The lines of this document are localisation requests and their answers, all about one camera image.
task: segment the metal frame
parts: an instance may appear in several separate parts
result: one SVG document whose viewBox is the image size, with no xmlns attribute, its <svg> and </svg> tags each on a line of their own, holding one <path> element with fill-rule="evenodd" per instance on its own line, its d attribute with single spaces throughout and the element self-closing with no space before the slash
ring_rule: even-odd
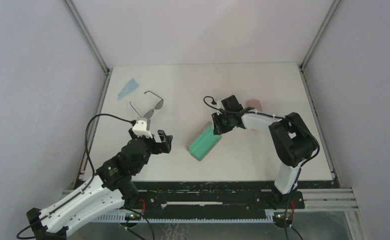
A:
<svg viewBox="0 0 390 240">
<path fill-rule="evenodd" d="M 108 69 L 104 59 L 102 58 L 95 42 L 93 41 L 92 36 L 90 35 L 86 25 L 84 24 L 84 21 L 82 20 L 73 1 L 72 0 L 62 0 L 62 2 L 64 3 L 65 7 L 69 11 L 71 17 L 73 18 L 73 21 L 75 22 L 77 28 L 79 29 L 80 33 L 82 34 L 83 38 L 85 39 L 89 49 L 92 51 L 93 55 L 97 59 L 100 67 L 105 72 L 105 74 L 107 74 L 105 77 L 105 81 L 104 81 L 104 84 L 102 86 L 101 92 L 100 92 L 99 97 L 98 97 L 97 106 L 96 106 L 95 111 L 94 111 L 95 114 L 98 114 L 98 113 L 100 113 L 102 106 L 103 106 L 103 102 L 104 102 L 105 95 L 106 95 L 106 90 L 108 88 L 109 80 L 111 78 L 111 71 Z M 367 239 L 366 234 L 365 234 L 366 232 L 365 232 L 364 226 L 362 224 L 361 216 L 359 214 L 358 206 L 357 206 L 357 203 L 355 201 L 355 197 L 354 197 L 352 190 L 348 189 L 348 188 L 347 189 L 346 188 L 345 189 L 339 188 L 341 186 L 341 182 L 339 182 L 340 179 L 338 178 L 338 176 L 339 176 L 338 170 L 336 168 L 336 165 L 333 162 L 332 154 L 331 154 L 331 151 L 329 150 L 329 145 L 327 143 L 326 136 L 324 134 L 322 124 L 320 121 L 320 115 L 319 115 L 317 108 L 315 106 L 314 96 L 311 93 L 309 82 L 308 82 L 308 79 L 307 79 L 306 74 L 305 74 L 305 68 L 306 68 L 307 64 L 309 63 L 317 45 L 319 44 L 324 32 L 328 28 L 329 23 L 331 22 L 333 16 L 335 15 L 335 12 L 338 9 L 341 2 L 342 2 L 342 0 L 334 0 L 333 1 L 329 11 L 326 14 L 326 17 L 324 18 L 319 30 L 317 31 L 317 34 L 314 37 L 313 42 L 311 43 L 311 46 L 309 47 L 309 49 L 306 53 L 302 63 L 299 65 L 300 75 L 302 78 L 302 82 L 304 84 L 304 88 L 305 88 L 305 91 L 306 91 L 306 94 L 308 97 L 308 101 L 310 103 L 311 110 L 313 112 L 314 120 L 316 122 L 320 138 L 322 140 L 323 150 L 324 150 L 324 153 L 325 153 L 326 158 L 328 160 L 329 168 L 330 168 L 331 172 L 333 173 L 332 176 L 333 176 L 334 180 L 337 181 L 337 184 L 333 185 L 335 181 L 323 181 L 323 182 L 318 183 L 318 185 L 317 185 L 317 183 L 314 183 L 314 182 L 313 183 L 308 182 L 308 181 L 300 182 L 299 191 L 302 192 L 302 194 L 303 194 L 303 202 L 305 203 L 305 208 L 298 209 L 297 211 L 299 211 L 299 212 L 302 212 L 302 211 L 303 212 L 304 211 L 305 212 L 344 211 L 348 225 L 349 225 L 349 229 L 351 232 L 351 236 L 353 237 L 353 239 L 354 240 L 355 239 L 366 240 Z M 94 139 L 94 134 L 96 131 L 97 123 L 98 123 L 98 121 L 96 121 L 91 126 L 91 129 L 90 129 L 90 137 L 89 137 L 89 141 L 90 141 L 89 147 L 90 148 L 91 148 L 91 145 L 92 145 L 92 142 Z M 83 156 L 82 156 L 82 161 L 81 161 L 80 168 L 78 171 L 78 174 L 80 175 L 80 177 L 82 177 L 82 175 L 84 174 L 84 169 L 85 169 L 85 164 L 83 164 L 85 162 L 84 159 L 85 159 L 85 154 L 83 154 Z M 272 182 L 261 182 L 260 184 L 262 186 L 264 186 L 264 184 L 268 185 L 269 183 L 272 183 Z M 153 188 L 158 187 L 155 184 L 156 183 L 152 183 L 152 185 L 150 185 L 149 187 L 153 187 Z M 214 194 L 214 192 L 217 190 L 217 188 L 220 189 L 220 184 L 221 184 L 221 182 L 218 182 L 215 189 L 214 190 L 211 189 L 210 192 L 212 192 L 212 194 Z M 237 183 L 226 182 L 226 183 L 222 183 L 222 184 L 224 184 L 224 186 L 227 187 L 228 184 L 237 184 Z M 266 189 L 258 189 L 255 186 L 255 183 L 251 187 L 253 187 L 253 189 L 255 189 L 256 191 L 260 190 L 260 192 L 269 192 L 270 191 L 269 187 L 266 187 Z M 179 192 L 179 190 L 177 188 L 174 190 L 167 190 L 167 191 L 173 193 L 174 195 L 176 193 L 184 194 L 184 192 Z M 155 191 L 152 189 L 141 190 L 141 194 L 142 193 L 149 194 L 152 192 L 155 192 Z M 246 212 L 255 211 L 255 209 L 252 209 L 252 205 L 250 205 L 250 206 L 251 206 L 251 210 L 249 210 L 248 206 L 246 208 L 245 208 L 245 206 L 242 206 L 242 207 L 246 210 Z M 247 219 L 245 218 L 244 219 L 244 218 L 238 217 L 237 219 L 218 219 L 218 220 L 216 220 L 216 219 L 215 220 L 214 219 L 203 219 L 203 220 L 202 219 L 201 220 L 195 219 L 195 220 L 193 220 L 193 219 L 163 219 L 163 218 L 156 219 L 156 218 L 150 218 L 150 222 L 152 222 L 152 223 L 156 223 L 156 222 L 157 223 L 175 223 L 176 220 L 178 220 L 181 223 L 186 223 L 186 222 L 187 223 L 200 223 L 200 222 L 201 223 L 202 222 L 203 223 L 207 223 L 207 222 L 208 223 L 209 222 L 210 223 L 221 223 L 221 222 L 222 223 L 223 222 L 225 222 L 225 223 L 228 223 L 228 222 L 229 223 L 230 222 L 231 223 L 235 223 L 235 222 L 236 223 L 237 222 L 238 223 L 244 223 L 244 222 L 245 223 L 253 223 L 253 222 L 254 223 L 258 223 L 258 222 L 259 223 L 260 222 L 261 223 L 265 223 L 265 222 L 272 223 L 273 222 L 272 217 L 274 216 L 274 214 L 277 212 L 283 212 L 283 211 L 284 211 L 283 209 L 278 209 L 278 210 L 259 209 L 259 210 L 257 210 L 257 212 L 259 212 L 260 215 L 262 216 L 260 218 L 247 218 Z M 113 211 L 113 212 L 110 212 L 108 214 L 104 214 L 104 215 L 98 217 L 94 222 L 99 222 L 99 223 L 123 222 L 126 214 L 127 213 L 125 211 L 121 211 L 121 210 L 118 210 L 115 212 Z"/>
</svg>

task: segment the blue cloth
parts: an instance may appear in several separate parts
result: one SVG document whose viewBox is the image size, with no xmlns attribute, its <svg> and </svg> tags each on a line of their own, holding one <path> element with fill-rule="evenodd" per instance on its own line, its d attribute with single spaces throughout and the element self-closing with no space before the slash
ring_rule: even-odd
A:
<svg viewBox="0 0 390 240">
<path fill-rule="evenodd" d="M 134 80 L 134 78 L 132 78 L 124 86 L 124 88 L 121 90 L 121 92 L 118 94 L 118 100 L 125 98 L 128 94 L 130 94 L 132 91 L 136 90 L 139 86 L 140 86 L 140 84 L 138 84 L 136 82 L 136 80 Z"/>
</svg>

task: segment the gray floor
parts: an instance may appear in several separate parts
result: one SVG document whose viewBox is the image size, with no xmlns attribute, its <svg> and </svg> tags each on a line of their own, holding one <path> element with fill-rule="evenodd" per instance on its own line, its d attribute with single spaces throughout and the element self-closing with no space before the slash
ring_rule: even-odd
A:
<svg viewBox="0 0 390 240">
<path fill-rule="evenodd" d="M 343 212 L 301 213 L 295 214 L 294 227 L 305 240 L 351 240 Z M 270 223 L 173 223 L 153 224 L 157 240 L 284 240 L 285 233 Z M 146 223 L 132 228 L 139 235 L 149 240 L 152 234 Z M 291 240 L 300 238 L 289 230 Z M 69 240 L 135 240 L 118 223 L 89 223 L 74 233 Z"/>
</svg>

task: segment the teal rectangular object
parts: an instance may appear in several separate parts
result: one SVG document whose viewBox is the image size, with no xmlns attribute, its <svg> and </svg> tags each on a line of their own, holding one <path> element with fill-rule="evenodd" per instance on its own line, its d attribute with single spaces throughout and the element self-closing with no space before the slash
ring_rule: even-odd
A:
<svg viewBox="0 0 390 240">
<path fill-rule="evenodd" d="M 186 149 L 192 157 L 201 161 L 220 140 L 221 135 L 214 135 L 213 125 L 209 122 L 198 132 L 191 143 L 186 146 Z"/>
</svg>

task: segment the white table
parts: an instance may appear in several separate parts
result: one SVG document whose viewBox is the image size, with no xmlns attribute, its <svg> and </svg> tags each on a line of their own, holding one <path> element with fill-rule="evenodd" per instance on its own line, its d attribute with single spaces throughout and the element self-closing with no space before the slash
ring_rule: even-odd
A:
<svg viewBox="0 0 390 240">
<path fill-rule="evenodd" d="M 118 93 L 130 80 L 139 84 L 122 100 Z M 263 111 L 284 116 L 301 115 L 311 133 L 319 138 L 307 95 L 295 63 L 238 63 L 116 66 L 108 86 L 102 112 L 133 120 L 159 101 L 151 90 L 164 99 L 164 106 L 151 117 L 151 132 L 164 130 L 173 135 L 170 154 L 152 155 L 137 181 L 271 181 L 280 166 L 269 132 L 234 129 L 200 162 L 186 150 L 189 140 L 208 122 L 214 110 L 202 99 L 206 95 L 226 98 L 236 95 L 244 105 L 248 99 L 261 101 Z M 130 136 L 130 124 L 101 117 L 91 150 L 95 169 L 114 156 Z M 331 180 L 324 153 L 306 164 L 300 180 Z"/>
</svg>

